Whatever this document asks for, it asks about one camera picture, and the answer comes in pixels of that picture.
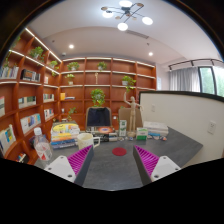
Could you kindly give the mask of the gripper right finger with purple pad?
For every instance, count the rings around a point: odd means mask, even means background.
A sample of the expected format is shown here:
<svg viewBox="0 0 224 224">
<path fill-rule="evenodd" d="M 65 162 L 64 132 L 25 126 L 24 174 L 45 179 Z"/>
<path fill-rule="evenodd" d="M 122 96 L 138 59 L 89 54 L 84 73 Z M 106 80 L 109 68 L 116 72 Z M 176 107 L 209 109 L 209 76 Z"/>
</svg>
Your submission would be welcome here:
<svg viewBox="0 0 224 224">
<path fill-rule="evenodd" d="M 143 185 L 180 170 L 180 167 L 169 157 L 159 157 L 137 145 L 133 147 L 133 156 Z"/>
</svg>

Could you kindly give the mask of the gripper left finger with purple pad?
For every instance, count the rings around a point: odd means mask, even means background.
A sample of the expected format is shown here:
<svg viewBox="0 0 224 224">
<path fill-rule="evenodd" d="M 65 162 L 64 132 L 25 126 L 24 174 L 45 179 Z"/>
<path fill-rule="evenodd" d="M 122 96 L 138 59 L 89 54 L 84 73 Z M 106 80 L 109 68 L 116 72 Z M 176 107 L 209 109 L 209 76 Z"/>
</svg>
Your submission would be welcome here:
<svg viewBox="0 0 224 224">
<path fill-rule="evenodd" d="M 45 168 L 45 171 L 82 186 L 93 156 L 93 146 L 90 145 L 68 157 L 59 156 Z"/>
</svg>

